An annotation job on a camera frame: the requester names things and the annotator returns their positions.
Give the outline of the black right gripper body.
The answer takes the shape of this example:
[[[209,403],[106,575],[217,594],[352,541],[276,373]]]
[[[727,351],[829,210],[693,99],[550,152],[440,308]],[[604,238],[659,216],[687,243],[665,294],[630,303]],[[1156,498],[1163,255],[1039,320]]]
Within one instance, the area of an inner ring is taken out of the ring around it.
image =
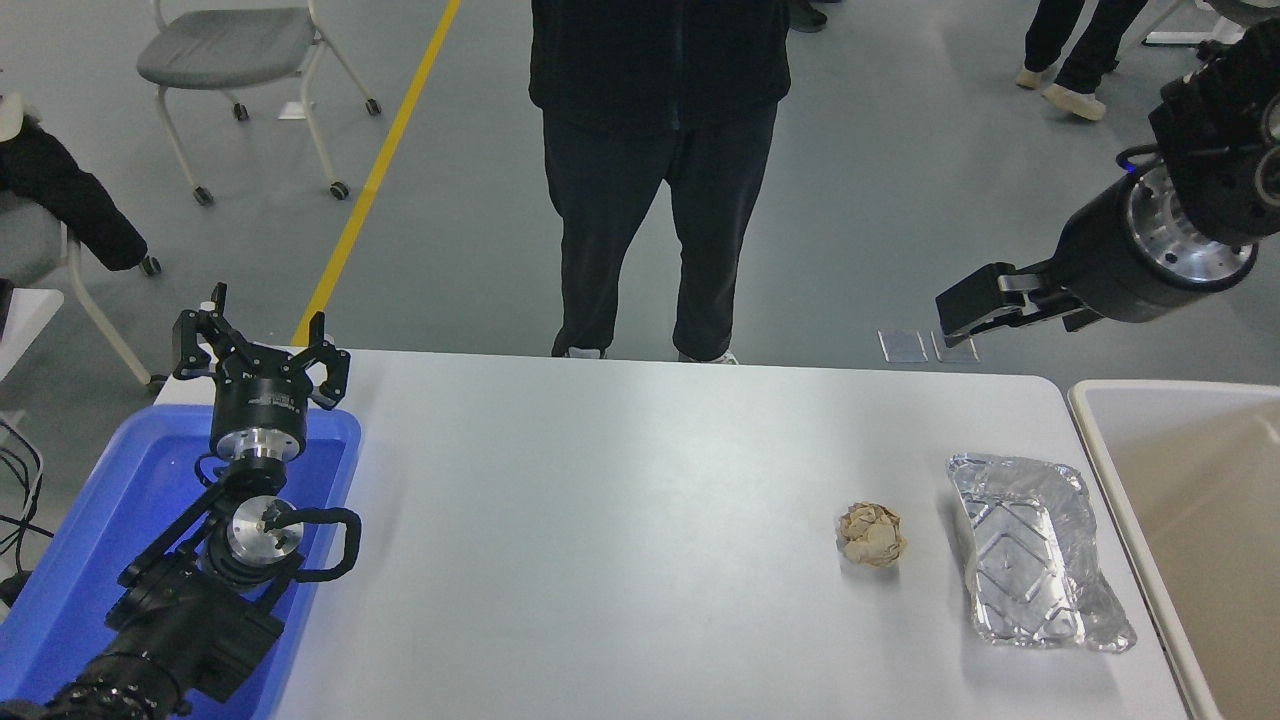
[[[1053,252],[1053,282],[1093,314],[1152,322],[1230,290],[1253,269],[1253,247],[1197,229],[1166,170],[1129,174],[1073,214]]]

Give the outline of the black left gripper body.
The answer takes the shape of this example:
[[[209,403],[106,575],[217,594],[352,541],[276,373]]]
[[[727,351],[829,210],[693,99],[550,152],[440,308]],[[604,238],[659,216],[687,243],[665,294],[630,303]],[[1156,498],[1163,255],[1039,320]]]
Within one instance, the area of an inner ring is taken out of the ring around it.
[[[211,439],[260,428],[303,441],[310,383],[283,377],[280,365],[289,363],[292,356],[283,350],[257,351],[250,360],[242,356],[219,360],[212,375]]]

